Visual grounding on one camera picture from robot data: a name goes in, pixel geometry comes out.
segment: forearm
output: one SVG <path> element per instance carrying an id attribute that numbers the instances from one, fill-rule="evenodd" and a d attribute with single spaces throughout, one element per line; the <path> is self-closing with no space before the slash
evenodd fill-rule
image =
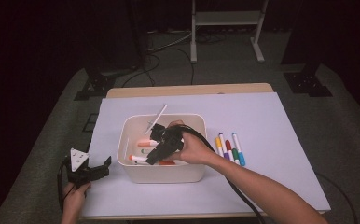
<path id="1" fill-rule="evenodd" d="M 326 223 L 325 219 L 295 192 L 264 175 L 216 155 L 206 164 L 224 175 L 279 223 Z"/>
<path id="2" fill-rule="evenodd" d="M 64 212 L 62 215 L 61 224 L 76 224 L 77 221 L 78 221 L 78 214 Z"/>

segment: table surface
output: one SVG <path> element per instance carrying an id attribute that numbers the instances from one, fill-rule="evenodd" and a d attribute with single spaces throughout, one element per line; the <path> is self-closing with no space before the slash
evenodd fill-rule
<path id="1" fill-rule="evenodd" d="M 269 84 L 225 84 L 112 89 L 103 99 L 90 145 L 90 167 L 112 156 L 110 176 L 89 190 L 81 218 L 147 219 L 253 217 L 255 214 L 230 188 L 227 180 L 206 167 L 196 183 L 135 184 L 117 161 L 123 123 L 134 115 L 194 113 L 206 124 L 207 140 L 236 132 L 246 168 L 293 190 L 320 212 L 328 201 Z"/>

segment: human hand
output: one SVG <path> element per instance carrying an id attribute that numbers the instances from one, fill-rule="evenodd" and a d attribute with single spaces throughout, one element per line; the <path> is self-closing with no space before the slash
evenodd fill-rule
<path id="1" fill-rule="evenodd" d="M 90 182 L 76 189 L 74 183 L 68 183 L 63 189 L 62 224 L 76 223 L 85 202 L 85 192 L 90 188 Z"/>
<path id="2" fill-rule="evenodd" d="M 184 125 L 182 120 L 171 122 L 168 127 L 174 125 Z M 190 164 L 208 164 L 212 157 L 216 154 L 208 148 L 197 136 L 191 133 L 183 133 L 184 146 L 183 149 L 174 152 L 166 158 L 166 161 L 180 160 Z"/>

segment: white plastic bin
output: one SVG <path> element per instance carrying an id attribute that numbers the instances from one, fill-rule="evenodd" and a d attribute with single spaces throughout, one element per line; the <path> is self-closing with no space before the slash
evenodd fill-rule
<path id="1" fill-rule="evenodd" d="M 129 160 L 130 155 L 146 157 L 138 142 L 149 141 L 151 131 L 145 134 L 148 122 L 156 115 L 139 115 L 128 118 L 123 126 L 118 145 L 117 159 L 131 181 L 134 183 L 185 183 L 200 181 L 204 174 L 204 165 L 174 161 L 175 165 L 140 165 Z M 167 127 L 174 120 L 182 120 L 186 125 L 206 137 L 204 120 L 196 114 L 162 114 L 157 124 Z"/>

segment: black cable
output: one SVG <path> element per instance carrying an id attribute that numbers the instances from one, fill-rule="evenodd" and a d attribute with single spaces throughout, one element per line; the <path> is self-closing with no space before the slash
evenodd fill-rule
<path id="1" fill-rule="evenodd" d="M 206 140 L 205 137 L 203 137 L 203 135 L 201 135 L 200 133 L 198 133 L 197 131 L 195 131 L 194 129 L 192 129 L 189 126 L 186 125 L 175 125 L 173 127 L 170 127 L 168 129 L 175 129 L 178 128 L 180 131 L 182 132 L 186 132 L 186 133 L 191 133 L 194 134 L 195 136 L 197 136 L 198 138 L 200 138 L 200 140 L 208 147 L 210 148 L 214 153 L 215 150 L 213 149 L 213 147 L 210 145 L 210 143 Z M 230 186 L 232 187 L 232 189 L 235 191 L 236 194 L 238 194 L 238 196 L 245 202 L 247 203 L 247 205 L 250 206 L 250 208 L 253 210 L 253 212 L 256 214 L 256 216 L 258 217 L 258 220 L 260 223 L 265 224 L 265 220 L 264 218 L 261 216 L 261 214 L 258 212 L 258 210 L 256 209 L 256 207 L 242 194 L 242 192 L 232 183 L 227 179 L 228 183 L 230 184 Z"/>
<path id="2" fill-rule="evenodd" d="M 227 39 L 227 36 L 225 34 L 220 34 L 223 37 L 219 37 L 218 35 L 212 35 L 212 34 L 201 34 L 197 35 L 197 43 L 202 45 L 213 45 L 218 42 L 225 41 Z"/>
<path id="3" fill-rule="evenodd" d="M 64 161 L 61 163 L 61 166 L 59 168 L 59 171 L 57 173 L 57 184 L 58 184 L 58 202 L 59 206 L 61 208 L 61 211 L 63 211 L 63 183 L 62 183 L 62 169 L 64 166 Z"/>
<path id="4" fill-rule="evenodd" d="M 156 68 L 159 66 L 159 63 L 160 63 L 159 57 L 157 57 L 156 55 L 152 55 L 152 54 L 149 54 L 148 56 L 151 56 L 151 57 L 156 58 L 156 59 L 158 60 L 157 64 L 156 64 L 154 67 L 152 67 L 152 68 L 150 68 L 150 69 L 148 69 L 148 70 L 145 70 L 145 69 L 144 69 L 143 72 L 131 76 L 130 78 L 128 78 L 128 79 L 122 84 L 121 88 L 125 87 L 125 85 L 126 85 L 129 81 L 131 81 L 133 78 L 138 77 L 138 76 L 140 76 L 140 75 L 142 75 L 142 74 L 144 74 L 144 73 L 146 73 L 146 72 L 150 72 L 150 71 L 156 69 Z M 154 79 L 152 79 L 152 77 L 151 77 L 149 74 L 148 74 L 147 76 L 148 76 L 148 78 L 150 78 L 151 84 L 155 84 Z"/>
<path id="5" fill-rule="evenodd" d="M 154 50 L 152 51 L 152 53 L 156 53 L 156 52 L 160 52 L 160 51 L 164 51 L 164 50 L 171 50 L 171 49 L 158 49 L 158 50 Z M 189 58 L 188 54 L 186 54 L 185 51 L 181 50 L 181 49 L 172 49 L 172 50 L 177 50 L 177 51 L 180 51 L 182 52 L 184 55 L 186 55 L 188 61 L 189 61 L 189 64 L 191 65 L 191 85 L 193 85 L 193 82 L 194 82 L 194 74 L 195 74 L 195 71 L 194 71 L 194 64 L 191 62 L 191 58 Z"/>
<path id="6" fill-rule="evenodd" d="M 132 74 L 134 73 L 135 71 L 139 70 L 140 69 L 140 65 L 137 65 L 133 68 L 130 68 L 129 71 L 124 71 L 124 72 L 120 72 L 120 73 L 115 73 L 113 75 L 103 75 L 104 77 L 107 77 L 108 80 L 114 80 L 116 81 L 118 77 L 122 77 L 122 76 L 126 76 L 126 75 L 129 75 L 129 74 Z"/>
<path id="7" fill-rule="evenodd" d="M 349 199 L 349 197 L 346 195 L 345 191 L 343 191 L 340 186 L 338 184 L 336 184 L 334 181 L 332 181 L 331 179 L 329 179 L 328 177 L 326 177 L 325 175 L 322 175 L 320 173 L 314 172 L 316 175 L 319 175 L 320 177 L 322 177 L 324 180 L 328 181 L 330 184 L 332 184 L 345 198 L 346 202 L 348 203 L 349 207 L 352 210 L 352 214 L 353 214 L 353 223 L 354 224 L 358 224 L 358 220 L 357 220 L 357 215 L 355 213 L 355 209 L 353 207 L 353 204 L 351 202 L 351 200 Z"/>
<path id="8" fill-rule="evenodd" d="M 186 41 L 190 37 L 191 37 L 191 32 L 189 32 L 189 34 L 187 34 L 187 35 L 185 35 L 185 36 L 183 36 L 181 38 L 178 38 L 178 39 L 174 40 L 173 42 L 171 42 L 169 44 L 166 44 L 166 45 L 158 47 L 158 48 L 148 49 L 148 51 L 157 51 L 157 50 L 160 50 L 160 49 L 166 49 L 166 48 L 174 46 L 174 45 L 184 44 L 184 43 L 186 43 Z"/>
<path id="9" fill-rule="evenodd" d="M 66 193 L 66 195 L 64 195 L 63 197 L 63 201 L 66 199 L 67 195 L 69 195 L 70 192 L 72 192 L 73 188 L 75 187 L 76 185 L 73 185 L 70 190 Z"/>

